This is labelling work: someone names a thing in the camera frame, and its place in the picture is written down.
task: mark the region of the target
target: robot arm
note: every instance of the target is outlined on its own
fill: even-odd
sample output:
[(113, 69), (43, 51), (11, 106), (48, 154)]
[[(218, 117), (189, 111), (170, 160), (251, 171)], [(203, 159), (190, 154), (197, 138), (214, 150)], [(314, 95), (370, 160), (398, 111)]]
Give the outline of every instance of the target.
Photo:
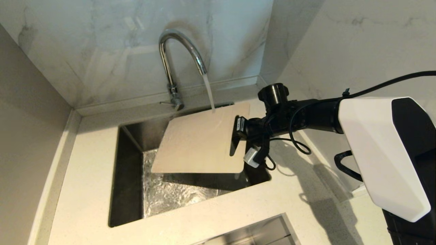
[[(249, 141), (245, 161), (266, 166), (269, 142), (284, 133), (305, 154), (310, 149), (292, 132), (317, 129), (345, 134), (351, 150), (335, 156), (339, 170), (363, 181), (373, 202), (383, 209), (394, 244), (431, 244), (435, 233), (436, 129), (427, 113), (411, 98), (340, 98), (288, 101), (283, 84), (263, 88), (262, 119), (237, 117), (232, 143)], [(341, 164), (353, 155), (360, 174)]]

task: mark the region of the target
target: sink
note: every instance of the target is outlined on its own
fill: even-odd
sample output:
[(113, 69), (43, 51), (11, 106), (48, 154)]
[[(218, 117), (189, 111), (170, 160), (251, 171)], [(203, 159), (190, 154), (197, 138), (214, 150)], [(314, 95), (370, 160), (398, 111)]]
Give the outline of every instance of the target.
[(244, 164), (244, 170), (239, 174), (151, 173), (169, 121), (209, 109), (205, 107), (176, 112), (171, 116), (119, 128), (109, 227), (185, 207), (271, 179), (264, 167), (252, 168), (247, 164)]

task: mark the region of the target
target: running water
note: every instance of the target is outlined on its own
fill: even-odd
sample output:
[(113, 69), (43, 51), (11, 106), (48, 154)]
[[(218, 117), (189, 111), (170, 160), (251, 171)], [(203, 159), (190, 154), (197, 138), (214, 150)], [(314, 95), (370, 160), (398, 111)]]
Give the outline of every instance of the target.
[(211, 85), (209, 84), (209, 78), (207, 74), (203, 75), (204, 84), (206, 85), (206, 89), (208, 90), (209, 101), (211, 102), (212, 113), (215, 112), (214, 98), (212, 98)]

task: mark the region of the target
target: black handle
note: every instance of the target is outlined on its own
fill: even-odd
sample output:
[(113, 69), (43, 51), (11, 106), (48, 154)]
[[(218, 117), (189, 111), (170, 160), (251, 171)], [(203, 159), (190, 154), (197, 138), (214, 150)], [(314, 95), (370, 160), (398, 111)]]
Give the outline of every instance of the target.
[(348, 151), (344, 151), (342, 153), (336, 154), (336, 156), (334, 156), (334, 163), (336, 164), (337, 168), (339, 170), (341, 170), (342, 172), (348, 174), (350, 177), (363, 182), (362, 176), (356, 172), (354, 172), (353, 170), (347, 168), (346, 166), (344, 166), (341, 161), (342, 159), (344, 159), (345, 157), (349, 157), (352, 156), (353, 153), (348, 150)]

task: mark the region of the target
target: marble wall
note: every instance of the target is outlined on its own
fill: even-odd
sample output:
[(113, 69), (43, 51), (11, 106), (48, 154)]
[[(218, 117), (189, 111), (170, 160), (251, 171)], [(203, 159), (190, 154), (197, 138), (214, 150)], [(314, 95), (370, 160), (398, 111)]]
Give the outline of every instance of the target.
[[(196, 44), (212, 82), (258, 75), (273, 0), (0, 0), (0, 23), (73, 107), (166, 92), (158, 38)], [(181, 88), (203, 83), (169, 42)]]
[[(295, 1), (275, 0), (261, 72), (267, 83), (282, 82), (307, 98), (326, 99), (346, 88), (354, 93), (408, 73), (435, 70), (434, 0), (311, 1), (300, 12), (309, 13), (296, 17), (283, 14)], [(306, 27), (280, 24), (290, 19)], [(411, 96), (436, 122), (436, 78), (402, 82), (370, 95)], [(344, 135), (305, 132), (349, 191), (361, 184), (334, 165), (334, 155), (349, 149)], [(347, 164), (357, 169), (355, 162)]]

